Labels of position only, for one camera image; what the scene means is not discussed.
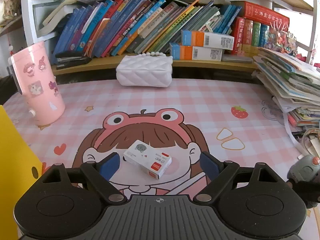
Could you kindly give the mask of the pink cartoon tumbler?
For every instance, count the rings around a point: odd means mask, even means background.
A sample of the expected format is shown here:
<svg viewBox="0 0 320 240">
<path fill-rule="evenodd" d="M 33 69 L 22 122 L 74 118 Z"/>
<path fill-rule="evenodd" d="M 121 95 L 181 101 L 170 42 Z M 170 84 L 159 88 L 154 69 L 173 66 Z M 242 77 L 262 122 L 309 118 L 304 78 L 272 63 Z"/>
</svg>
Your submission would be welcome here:
<svg viewBox="0 0 320 240">
<path fill-rule="evenodd" d="M 10 71 L 37 126 L 54 123 L 65 111 L 44 42 L 37 42 L 10 57 Z"/>
</svg>

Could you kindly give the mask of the small white staples box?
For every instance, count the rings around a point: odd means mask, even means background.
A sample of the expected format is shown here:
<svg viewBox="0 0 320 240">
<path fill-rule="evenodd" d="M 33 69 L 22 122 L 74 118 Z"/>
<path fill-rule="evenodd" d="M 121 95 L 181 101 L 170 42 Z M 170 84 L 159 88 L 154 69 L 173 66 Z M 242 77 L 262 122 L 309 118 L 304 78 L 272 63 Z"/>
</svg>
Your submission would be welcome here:
<svg viewBox="0 0 320 240">
<path fill-rule="evenodd" d="M 136 165 L 143 172 L 159 180 L 172 163 L 167 153 L 157 150 L 150 145 L 136 140 L 123 154 L 124 159 Z"/>
</svg>

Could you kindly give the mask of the upper orange blue white box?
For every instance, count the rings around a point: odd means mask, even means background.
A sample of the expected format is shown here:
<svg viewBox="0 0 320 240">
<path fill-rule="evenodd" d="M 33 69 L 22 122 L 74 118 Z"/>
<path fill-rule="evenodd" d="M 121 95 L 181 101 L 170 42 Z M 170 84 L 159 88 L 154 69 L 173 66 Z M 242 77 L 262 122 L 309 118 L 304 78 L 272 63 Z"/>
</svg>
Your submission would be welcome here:
<svg viewBox="0 0 320 240">
<path fill-rule="evenodd" d="M 233 50 L 234 37 L 205 31 L 181 30 L 183 46 Z"/>
</svg>

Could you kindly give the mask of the stack of papers and magazines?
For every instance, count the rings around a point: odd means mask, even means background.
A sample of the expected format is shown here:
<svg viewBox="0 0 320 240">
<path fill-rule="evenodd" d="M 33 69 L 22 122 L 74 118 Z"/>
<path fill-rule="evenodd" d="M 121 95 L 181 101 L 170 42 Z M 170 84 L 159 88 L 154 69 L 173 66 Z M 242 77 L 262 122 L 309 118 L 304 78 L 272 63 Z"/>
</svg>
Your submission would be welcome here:
<svg viewBox="0 0 320 240">
<path fill-rule="evenodd" d="M 319 70 L 299 59 L 258 48 L 257 78 L 276 98 L 293 127 L 319 128 Z"/>
</svg>

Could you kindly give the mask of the black stapler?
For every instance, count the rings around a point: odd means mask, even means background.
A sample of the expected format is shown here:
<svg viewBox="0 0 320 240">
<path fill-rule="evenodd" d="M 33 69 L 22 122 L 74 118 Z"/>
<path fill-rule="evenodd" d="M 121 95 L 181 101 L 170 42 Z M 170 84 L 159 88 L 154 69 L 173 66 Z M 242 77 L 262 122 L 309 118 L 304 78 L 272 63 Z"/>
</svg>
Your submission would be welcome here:
<svg viewBox="0 0 320 240">
<path fill-rule="evenodd" d="M 83 64 L 88 64 L 92 59 L 85 56 L 80 51 L 64 51 L 55 55 L 57 64 L 57 69 L 66 69 L 75 66 L 80 66 Z"/>
</svg>

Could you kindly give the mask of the lower orange blue white box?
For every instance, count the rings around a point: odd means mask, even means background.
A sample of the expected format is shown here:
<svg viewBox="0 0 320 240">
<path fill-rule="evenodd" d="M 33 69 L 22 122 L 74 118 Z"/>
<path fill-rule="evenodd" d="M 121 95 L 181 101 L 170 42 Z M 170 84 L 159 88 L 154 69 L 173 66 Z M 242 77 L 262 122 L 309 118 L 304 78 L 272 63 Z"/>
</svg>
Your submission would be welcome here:
<svg viewBox="0 0 320 240">
<path fill-rule="evenodd" d="M 170 55 L 174 60 L 221 61 L 223 49 L 183 46 L 178 43 L 171 43 Z"/>
</svg>

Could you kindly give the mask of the orange blue white box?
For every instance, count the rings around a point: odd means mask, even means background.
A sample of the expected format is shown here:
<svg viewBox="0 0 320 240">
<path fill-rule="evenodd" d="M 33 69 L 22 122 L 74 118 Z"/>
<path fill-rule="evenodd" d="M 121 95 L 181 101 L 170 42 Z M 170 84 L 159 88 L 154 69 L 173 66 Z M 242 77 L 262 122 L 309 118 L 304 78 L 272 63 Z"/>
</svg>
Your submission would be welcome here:
<svg viewBox="0 0 320 240">
<path fill-rule="evenodd" d="M 233 50 L 234 37 L 205 31 L 181 30 L 183 46 Z"/>
<path fill-rule="evenodd" d="M 174 60 L 221 61 L 223 49 L 183 46 L 178 43 L 171 43 L 170 55 Z"/>
</svg>

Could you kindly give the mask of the yellow cardboard box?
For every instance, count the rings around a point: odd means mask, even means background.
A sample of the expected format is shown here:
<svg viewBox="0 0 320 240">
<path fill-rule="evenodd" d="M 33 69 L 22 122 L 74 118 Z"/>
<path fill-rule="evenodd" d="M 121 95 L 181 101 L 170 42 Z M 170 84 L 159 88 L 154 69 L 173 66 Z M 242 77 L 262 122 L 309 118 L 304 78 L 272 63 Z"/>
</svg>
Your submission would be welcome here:
<svg viewBox="0 0 320 240">
<path fill-rule="evenodd" d="M 18 239 L 14 207 L 41 173 L 42 163 L 1 107 L 1 239 Z"/>
</svg>

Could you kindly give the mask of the red thick dictionary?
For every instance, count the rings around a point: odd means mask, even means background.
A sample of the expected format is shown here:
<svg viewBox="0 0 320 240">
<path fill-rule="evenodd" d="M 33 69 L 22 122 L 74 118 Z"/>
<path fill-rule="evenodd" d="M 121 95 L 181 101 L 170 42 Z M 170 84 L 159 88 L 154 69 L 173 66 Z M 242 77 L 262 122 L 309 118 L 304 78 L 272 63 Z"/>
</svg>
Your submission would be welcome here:
<svg viewBox="0 0 320 240">
<path fill-rule="evenodd" d="M 289 30 L 290 19 L 274 10 L 248 1 L 231 1 L 231 4 L 241 7 L 240 17 L 273 26 L 285 32 Z"/>
</svg>

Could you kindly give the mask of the white quilted handbag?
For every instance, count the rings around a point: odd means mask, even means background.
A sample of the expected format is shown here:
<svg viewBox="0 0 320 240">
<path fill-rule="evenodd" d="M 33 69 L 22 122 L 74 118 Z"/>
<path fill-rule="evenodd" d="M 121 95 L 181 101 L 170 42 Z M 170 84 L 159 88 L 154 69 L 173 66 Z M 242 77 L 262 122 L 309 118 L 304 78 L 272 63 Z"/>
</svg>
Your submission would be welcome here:
<svg viewBox="0 0 320 240">
<path fill-rule="evenodd" d="M 124 56 L 116 67 L 116 77 L 122 86 L 168 87 L 172 82 L 172 56 L 146 53 Z"/>
</svg>

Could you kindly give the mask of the pink checkered table mat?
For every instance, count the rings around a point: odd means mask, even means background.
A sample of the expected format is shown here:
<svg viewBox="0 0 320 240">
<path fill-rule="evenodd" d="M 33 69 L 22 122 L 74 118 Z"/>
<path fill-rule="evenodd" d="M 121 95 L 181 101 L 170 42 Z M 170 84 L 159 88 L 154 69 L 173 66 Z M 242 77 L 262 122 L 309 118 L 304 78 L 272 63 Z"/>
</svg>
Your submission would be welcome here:
<svg viewBox="0 0 320 240">
<path fill-rule="evenodd" d="M 48 126 L 35 125 L 19 94 L 4 104 L 44 169 L 123 155 L 136 140 L 172 156 L 159 180 L 121 160 L 111 182 L 127 197 L 195 196 L 209 183 L 200 167 L 204 151 L 241 166 L 267 163 L 283 178 L 300 155 L 261 85 L 177 79 L 168 88 L 138 88 L 105 80 L 61 85 L 59 91 L 66 109 Z"/>
</svg>

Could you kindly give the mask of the row of leaning books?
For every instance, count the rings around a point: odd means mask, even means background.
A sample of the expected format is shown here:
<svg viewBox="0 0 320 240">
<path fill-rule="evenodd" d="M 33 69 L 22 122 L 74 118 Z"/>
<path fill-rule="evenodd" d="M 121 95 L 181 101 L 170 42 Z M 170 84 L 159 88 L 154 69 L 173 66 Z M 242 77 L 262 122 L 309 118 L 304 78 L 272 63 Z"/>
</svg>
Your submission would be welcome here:
<svg viewBox="0 0 320 240">
<path fill-rule="evenodd" d="M 51 60 L 64 51 L 107 57 L 123 53 L 167 53 L 171 43 L 182 45 L 181 30 L 234 37 L 232 53 L 241 48 L 244 20 L 240 6 L 181 4 L 175 0 L 105 0 L 90 5 L 65 0 L 50 21 L 61 28 Z"/>
</svg>

